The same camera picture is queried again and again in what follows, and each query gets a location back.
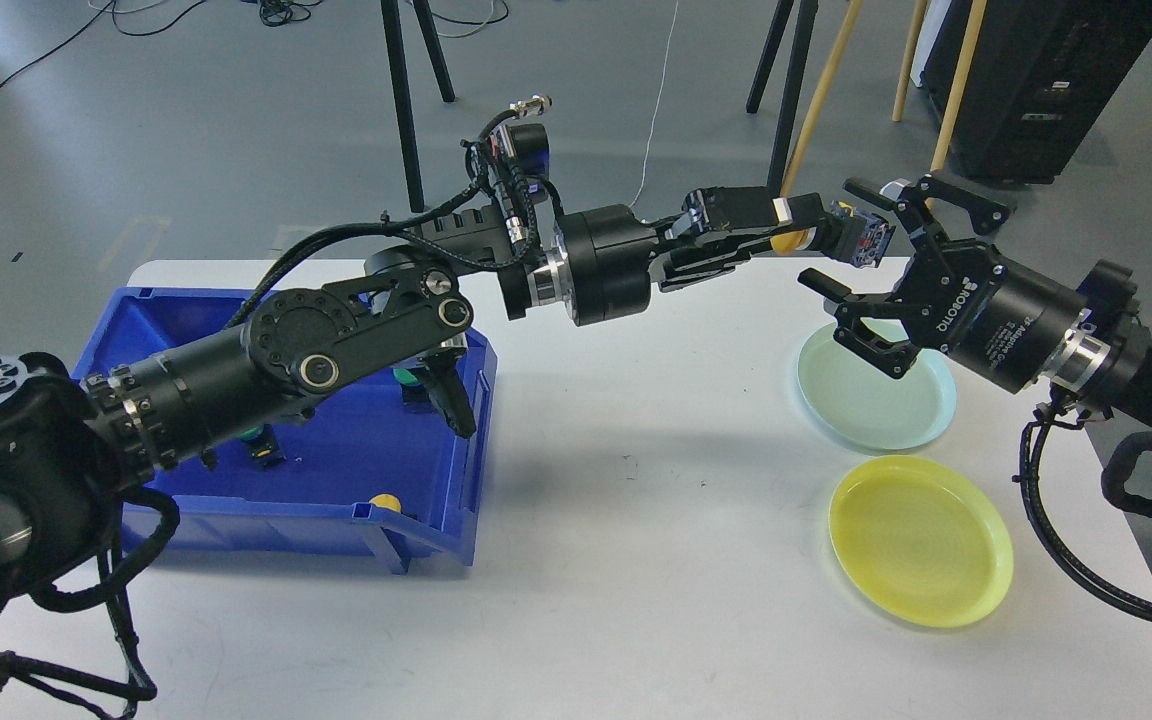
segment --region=table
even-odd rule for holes
[[[266,265],[154,262],[131,285],[250,287]],[[475,567],[166,553],[132,583],[162,688],[141,717],[1152,717],[1152,626],[1060,573],[1010,483],[1041,388],[1013,397],[952,366],[956,418],[916,452],[973,479],[1011,530],[995,614],[916,628],[847,582],[824,520],[867,455],[814,429],[790,389],[797,343],[829,319],[795,282],[809,265],[858,291],[902,270],[758,260],[588,328],[561,306],[508,323],[494,279],[467,278],[499,354]],[[311,262],[288,283],[357,273]],[[1152,598],[1087,439],[1053,434],[1043,468],[1070,547]],[[1,649],[120,670],[100,612],[15,601]],[[83,714],[13,683],[0,717]]]

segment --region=blue plastic bin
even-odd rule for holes
[[[122,288],[96,325],[74,378],[108,373],[165,348],[220,329],[243,291]],[[388,372],[354,382],[317,407],[305,425],[275,425],[287,460],[260,469],[237,441],[215,448],[210,471],[197,458],[150,487],[174,497],[180,529],[174,548],[262,550],[317,555],[370,555],[393,573],[412,558],[450,553],[473,562],[497,359],[482,334],[467,333],[460,363],[477,433],[457,438],[442,416],[403,406]],[[369,502],[391,493],[402,514]],[[154,529],[157,514],[127,506],[128,546]]]

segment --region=screw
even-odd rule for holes
[[[425,273],[425,290],[430,295],[447,295],[452,291],[452,278],[447,276],[441,270],[431,270]]]
[[[438,314],[453,328],[470,323],[470,309],[460,300],[445,300],[442,305],[438,306]]]
[[[340,369],[326,355],[310,355],[301,363],[301,377],[311,386],[332,387],[340,377]]]

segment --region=floor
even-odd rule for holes
[[[187,6],[169,0],[120,22],[145,31]],[[485,10],[482,0],[433,6],[462,18]],[[823,3],[809,78],[844,7]],[[907,12],[871,3],[861,14],[795,191],[838,197],[854,174],[886,181],[927,167],[937,121],[922,96],[905,122],[888,119]],[[644,218],[676,211],[691,188],[767,174],[783,59],[763,111],[748,115],[744,101],[771,3],[681,3],[660,91],[673,3],[517,0],[502,23],[444,41],[454,104],[439,100],[402,13],[431,200],[465,183],[460,138],[535,92],[554,99],[545,124],[568,210],[629,202],[649,136]],[[81,0],[0,0],[0,79],[91,15]],[[0,92],[0,353],[73,363],[109,293],[145,260],[270,258],[326,223],[406,214],[385,68],[373,3],[329,1],[271,29],[250,3],[211,0],[152,37],[120,36],[101,18],[23,73]],[[1058,182],[1006,195],[1020,205],[996,236],[1007,255],[1067,285],[1100,258],[1132,266],[1152,327],[1152,43]],[[961,218],[948,225],[967,232]],[[1130,430],[1097,429],[1093,444],[1107,457]],[[1097,475],[1076,480],[1089,502],[1101,501]],[[1152,568],[1152,521],[1132,528]]]

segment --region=yellow plate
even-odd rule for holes
[[[833,493],[829,539],[869,600],[919,626],[972,624],[1011,584],[1011,537],[996,507],[963,475],[922,457],[851,470]]]

